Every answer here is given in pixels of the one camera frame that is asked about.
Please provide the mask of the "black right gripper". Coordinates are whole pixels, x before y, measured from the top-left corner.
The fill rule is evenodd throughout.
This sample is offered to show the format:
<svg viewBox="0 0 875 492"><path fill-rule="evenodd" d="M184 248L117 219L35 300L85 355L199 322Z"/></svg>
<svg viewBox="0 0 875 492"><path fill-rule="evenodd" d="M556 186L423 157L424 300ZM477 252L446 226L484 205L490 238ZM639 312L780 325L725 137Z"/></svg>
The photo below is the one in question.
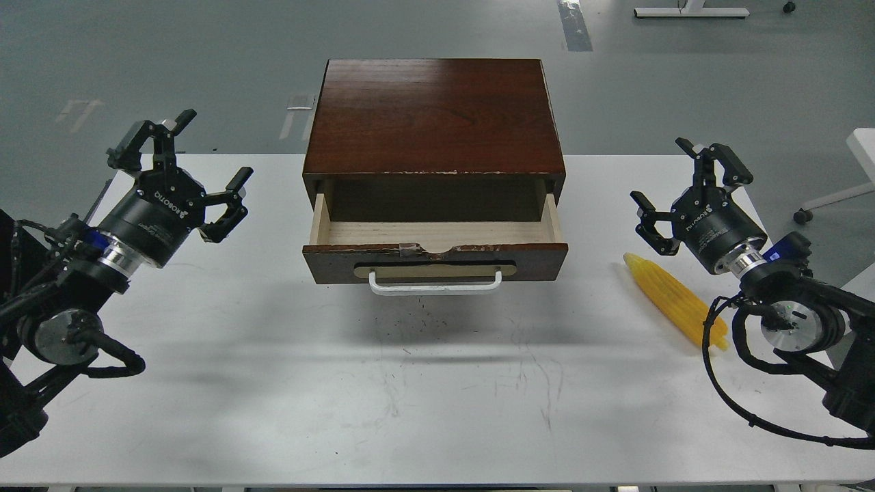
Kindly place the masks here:
<svg viewBox="0 0 875 492"><path fill-rule="evenodd" d="M725 272L723 258L742 243L762 249L765 231L732 199L738 187L753 183L753 175L730 146L693 144L678 137L675 143L694 161L692 186L672 204L672 212L657 211L643 193L632 191L638 206L636 233L661 256L675 256L680 242L710 274ZM716 183L715 164L724 169L721 187ZM665 237L656 222L672 224L674 236Z"/></svg>

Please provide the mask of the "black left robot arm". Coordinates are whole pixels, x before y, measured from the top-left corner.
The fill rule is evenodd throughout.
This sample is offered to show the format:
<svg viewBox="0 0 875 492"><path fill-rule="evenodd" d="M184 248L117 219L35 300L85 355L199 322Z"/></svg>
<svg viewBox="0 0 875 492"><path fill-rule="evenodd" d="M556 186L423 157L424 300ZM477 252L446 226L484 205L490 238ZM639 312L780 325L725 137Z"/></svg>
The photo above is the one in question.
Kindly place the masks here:
<svg viewBox="0 0 875 492"><path fill-rule="evenodd" d="M180 168L175 138L193 109L135 122L107 165L133 187L96 226L71 214L56 228L2 215L2 455L37 439L44 408L78 376L133 377L145 361L106 334L99 311L142 265L161 268L194 230L222 242L247 216L243 166L219 193Z"/></svg>

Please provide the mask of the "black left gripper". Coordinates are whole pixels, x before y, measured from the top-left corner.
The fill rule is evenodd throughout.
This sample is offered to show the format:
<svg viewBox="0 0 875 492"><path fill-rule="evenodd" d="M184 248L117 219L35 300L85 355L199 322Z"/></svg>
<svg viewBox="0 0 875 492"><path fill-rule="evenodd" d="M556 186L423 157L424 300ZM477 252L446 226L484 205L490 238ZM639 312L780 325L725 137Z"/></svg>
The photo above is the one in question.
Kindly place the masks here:
<svg viewBox="0 0 875 492"><path fill-rule="evenodd" d="M110 168L140 175L98 228L157 268L167 264L194 228L199 227L205 242L221 243L249 214L243 188L254 172L250 166L241 167L224 192L210 194L177 167L175 137L196 116L196 110L187 109L173 120L135 122L115 148L107 149ZM153 170L143 171L142 149L148 140L153 142ZM199 206L194 206L197 198ZM227 206L223 215L203 224L205 208L219 204Z"/></svg>

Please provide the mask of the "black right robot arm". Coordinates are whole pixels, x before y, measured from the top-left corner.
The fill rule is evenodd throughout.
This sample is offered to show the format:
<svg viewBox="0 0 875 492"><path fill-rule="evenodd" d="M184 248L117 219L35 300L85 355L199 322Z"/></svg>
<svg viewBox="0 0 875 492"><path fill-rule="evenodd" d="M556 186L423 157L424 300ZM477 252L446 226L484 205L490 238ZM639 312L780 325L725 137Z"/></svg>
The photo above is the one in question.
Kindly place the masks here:
<svg viewBox="0 0 875 492"><path fill-rule="evenodd" d="M740 292L716 298L704 318L700 340L726 306L732 342L752 368L778 376L804 376L821 389L831 416L866 433L865 438L831 438L794 432L741 407L716 380L706 348L704 367L720 398L749 426L785 438L826 446L873 449L873 303L813 278L807 266L810 242L796 232L766 249L768 235L737 205L732 193L753 175L726 144L676 144L693 160L692 184L668 211L656 210L643 193L636 233L662 256L681 246L712 275L731 273Z"/></svg>

